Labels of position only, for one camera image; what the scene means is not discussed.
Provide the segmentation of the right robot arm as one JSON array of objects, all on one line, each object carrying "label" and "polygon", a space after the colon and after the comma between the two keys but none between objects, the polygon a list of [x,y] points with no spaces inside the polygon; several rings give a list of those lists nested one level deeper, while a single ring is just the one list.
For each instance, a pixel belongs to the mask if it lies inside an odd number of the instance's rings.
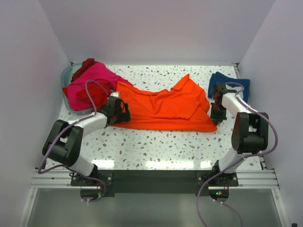
[{"label": "right robot arm", "polygon": [[244,102],[240,92],[228,89],[225,83],[213,87],[211,120],[214,125],[226,120],[226,112],[235,118],[230,150],[217,160],[207,176],[208,184],[221,186],[231,180],[245,159],[264,151],[268,146],[268,115],[259,113]]}]

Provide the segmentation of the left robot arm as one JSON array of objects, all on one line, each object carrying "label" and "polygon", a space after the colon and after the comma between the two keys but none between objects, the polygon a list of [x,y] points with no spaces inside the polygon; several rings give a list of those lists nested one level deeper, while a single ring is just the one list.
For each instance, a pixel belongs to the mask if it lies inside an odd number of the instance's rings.
[{"label": "left robot arm", "polygon": [[101,184],[97,166],[80,154],[82,139],[94,131],[130,120],[128,104],[114,92],[105,105],[88,116],[69,122],[55,121],[42,149],[44,159],[69,168],[86,185]]}]

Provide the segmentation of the orange t-shirt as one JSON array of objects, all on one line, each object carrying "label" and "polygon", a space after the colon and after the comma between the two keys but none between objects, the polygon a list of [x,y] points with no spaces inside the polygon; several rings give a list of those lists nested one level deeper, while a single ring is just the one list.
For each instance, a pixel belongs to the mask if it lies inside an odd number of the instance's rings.
[{"label": "orange t-shirt", "polygon": [[131,120],[116,127],[154,131],[214,132],[217,127],[208,111],[206,93],[190,75],[185,75],[170,90],[139,90],[118,82],[117,90],[128,103]]}]

